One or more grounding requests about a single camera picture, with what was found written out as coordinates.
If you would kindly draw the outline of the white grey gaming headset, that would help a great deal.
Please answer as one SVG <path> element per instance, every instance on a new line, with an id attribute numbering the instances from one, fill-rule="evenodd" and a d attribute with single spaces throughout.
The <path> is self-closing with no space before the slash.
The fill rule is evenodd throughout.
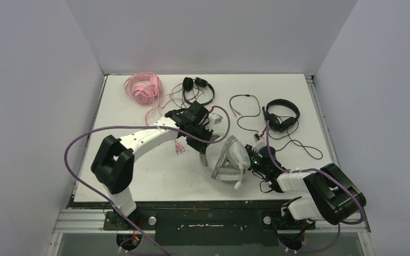
<path id="1" fill-rule="evenodd" d="M 233 185 L 238 190 L 251 167 L 251 160 L 243 144 L 233 135 L 226 137 L 214 166 L 208 162 L 207 153 L 199 153 L 202 168 L 214 180 Z"/>

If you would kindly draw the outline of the pink headset with cable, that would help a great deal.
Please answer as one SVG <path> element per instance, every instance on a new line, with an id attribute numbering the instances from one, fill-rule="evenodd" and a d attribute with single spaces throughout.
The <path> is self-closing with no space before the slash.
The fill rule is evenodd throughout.
<path id="1" fill-rule="evenodd" d="M 140 72 L 131 75 L 123 84 L 126 94 L 137 104 L 150 106 L 150 110 L 144 116 L 144 122 L 148 125 L 149 115 L 161 110 L 170 103 L 179 103 L 179 98 L 171 98 L 174 92 L 165 94 L 163 84 L 159 76 L 152 72 Z"/>

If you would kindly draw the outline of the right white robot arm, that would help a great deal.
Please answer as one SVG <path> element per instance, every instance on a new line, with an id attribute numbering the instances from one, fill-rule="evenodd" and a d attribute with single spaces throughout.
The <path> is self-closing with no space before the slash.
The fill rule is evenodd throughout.
<path id="1" fill-rule="evenodd" d="M 349 224 L 348 217 L 366 206 L 363 193 L 334 163 L 320 169 L 287 170 L 277 161 L 274 148 L 246 145 L 245 149 L 250 170 L 262 178 L 269 191 L 295 194 L 281 206 L 281 221 L 287 228 L 306 219 Z"/>

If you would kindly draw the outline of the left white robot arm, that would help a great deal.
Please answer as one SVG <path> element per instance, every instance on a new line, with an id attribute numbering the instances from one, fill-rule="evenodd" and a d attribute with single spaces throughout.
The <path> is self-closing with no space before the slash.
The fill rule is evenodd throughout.
<path id="1" fill-rule="evenodd" d="M 120 210 L 117 222 L 125 229 L 138 223 L 130 184 L 133 179 L 135 161 L 157 146 L 175 140 L 184 132 L 191 134 L 187 144 L 202 153 L 212 136 L 212 128 L 222 121 L 222 116 L 211 113 L 201 104 L 194 102 L 186 109 L 167 112 L 149 129 L 116 138 L 105 137 L 92 162 L 91 171 L 105 187 L 113 205 Z"/>

